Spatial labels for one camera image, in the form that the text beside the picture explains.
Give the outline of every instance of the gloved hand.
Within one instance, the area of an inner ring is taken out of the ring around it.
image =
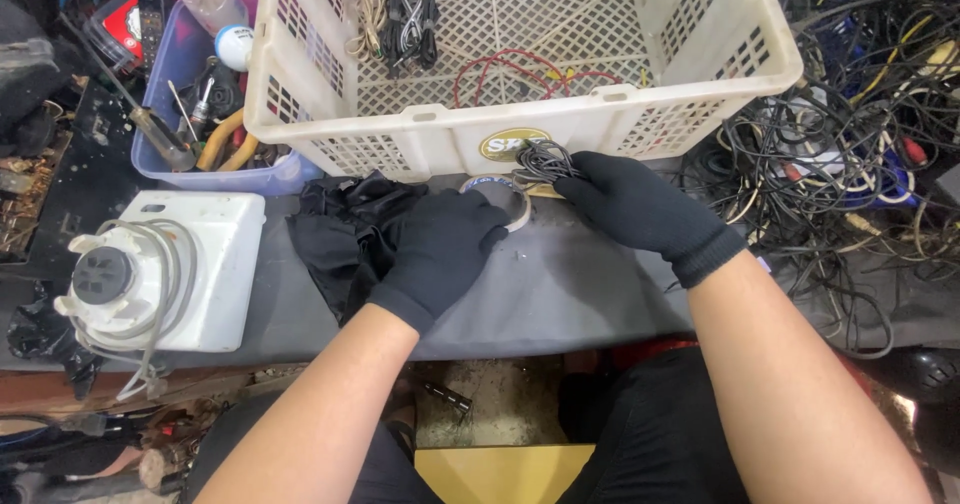
[[[425,196],[403,221],[396,262],[368,302],[422,337],[474,285],[510,217],[477,191]]]
[[[685,289],[747,247],[707,206],[634,159],[581,151],[573,166],[587,181],[560,179],[554,190],[616,242],[660,253]]]

